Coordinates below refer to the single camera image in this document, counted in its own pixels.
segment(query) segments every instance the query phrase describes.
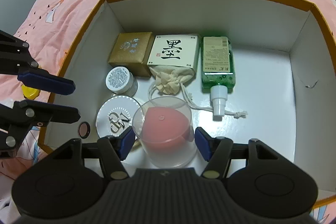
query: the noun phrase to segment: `white box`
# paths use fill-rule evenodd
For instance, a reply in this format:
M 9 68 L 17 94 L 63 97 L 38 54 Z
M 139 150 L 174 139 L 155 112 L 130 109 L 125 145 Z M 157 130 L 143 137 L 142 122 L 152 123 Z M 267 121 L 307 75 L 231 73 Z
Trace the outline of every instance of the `white box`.
M 169 65 L 197 71 L 199 37 L 190 34 L 157 35 L 148 58 L 148 66 Z
M 111 97 L 105 86 L 110 70 L 107 59 L 111 41 L 120 32 L 225 34 L 236 69 L 227 109 L 246 110 L 248 116 L 214 121 L 211 112 L 193 110 L 194 127 L 237 143 L 258 138 L 309 173 L 320 190 L 335 192 L 336 45 L 314 4 L 306 0 L 100 0 L 84 26 L 89 27 L 82 27 L 59 72 L 75 82 L 76 90 L 49 98 L 77 107 L 81 119 L 74 124 L 50 123 L 41 130 L 39 145 L 45 151 L 76 138 L 82 121 L 91 125 L 84 141 L 97 140 L 96 115 Z M 186 88 L 196 104 L 207 106 L 210 100 L 201 90 L 200 59 L 198 66 L 196 78 Z M 137 100 L 147 101 L 152 81 L 138 79 Z M 142 149 L 125 162 L 152 167 Z M 198 154 L 190 163 L 198 173 L 205 165 Z M 230 172 L 243 166 L 244 162 L 233 160 Z

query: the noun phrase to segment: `black calligraphy character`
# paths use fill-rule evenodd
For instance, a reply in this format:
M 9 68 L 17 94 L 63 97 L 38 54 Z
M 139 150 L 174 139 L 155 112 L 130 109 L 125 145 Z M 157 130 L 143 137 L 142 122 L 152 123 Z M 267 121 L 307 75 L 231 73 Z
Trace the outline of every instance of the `black calligraphy character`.
M 175 56 L 175 52 L 180 53 L 182 50 L 181 47 L 176 47 L 177 44 L 181 43 L 181 40 L 167 40 L 168 48 L 163 48 L 162 53 L 166 54 L 165 57 L 161 57 L 162 59 L 167 59 L 167 58 L 176 58 L 176 59 L 181 59 L 178 56 Z
M 167 40 L 168 48 L 163 48 L 163 49 L 168 50 L 170 48 L 178 48 L 179 50 L 182 50 L 181 47 L 175 47 L 179 43 L 181 43 L 181 40 Z

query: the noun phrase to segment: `yellow bottle cap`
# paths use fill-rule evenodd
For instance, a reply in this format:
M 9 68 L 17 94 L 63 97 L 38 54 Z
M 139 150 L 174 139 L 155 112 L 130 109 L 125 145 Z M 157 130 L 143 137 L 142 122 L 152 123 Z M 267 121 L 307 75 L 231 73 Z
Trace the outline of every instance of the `yellow bottle cap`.
M 29 100 L 34 100 L 40 95 L 40 90 L 38 89 L 30 88 L 25 85 L 22 85 L 21 88 L 22 88 L 24 97 L 26 97 Z

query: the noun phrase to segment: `blue gripper pad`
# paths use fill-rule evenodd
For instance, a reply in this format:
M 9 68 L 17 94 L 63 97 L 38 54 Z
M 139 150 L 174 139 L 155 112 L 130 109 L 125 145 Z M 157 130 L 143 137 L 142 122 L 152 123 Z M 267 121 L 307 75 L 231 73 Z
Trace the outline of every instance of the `blue gripper pad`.
M 117 151 L 117 155 L 120 160 L 126 159 L 128 153 L 131 151 L 135 141 L 135 133 L 133 129 L 130 129 L 121 140 L 120 149 Z
M 76 89 L 75 83 L 72 80 L 56 77 L 54 75 L 45 77 L 42 75 L 33 74 L 31 72 L 25 72 L 18 75 L 17 79 L 24 83 L 25 86 L 30 88 L 45 90 L 61 95 L 72 94 Z
M 198 128 L 195 130 L 195 143 L 204 160 L 209 161 L 212 157 L 212 152 L 208 140 Z

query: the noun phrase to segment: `white jar lid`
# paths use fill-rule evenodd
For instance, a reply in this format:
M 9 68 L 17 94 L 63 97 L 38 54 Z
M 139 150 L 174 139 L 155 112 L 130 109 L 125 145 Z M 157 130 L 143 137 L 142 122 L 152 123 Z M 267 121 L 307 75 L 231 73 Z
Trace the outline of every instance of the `white jar lid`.
M 122 94 L 133 84 L 133 75 L 125 67 L 115 67 L 106 76 L 106 86 L 115 94 Z
M 131 97 L 118 95 L 107 100 L 98 111 L 97 133 L 100 138 L 121 135 L 129 126 L 139 103 Z

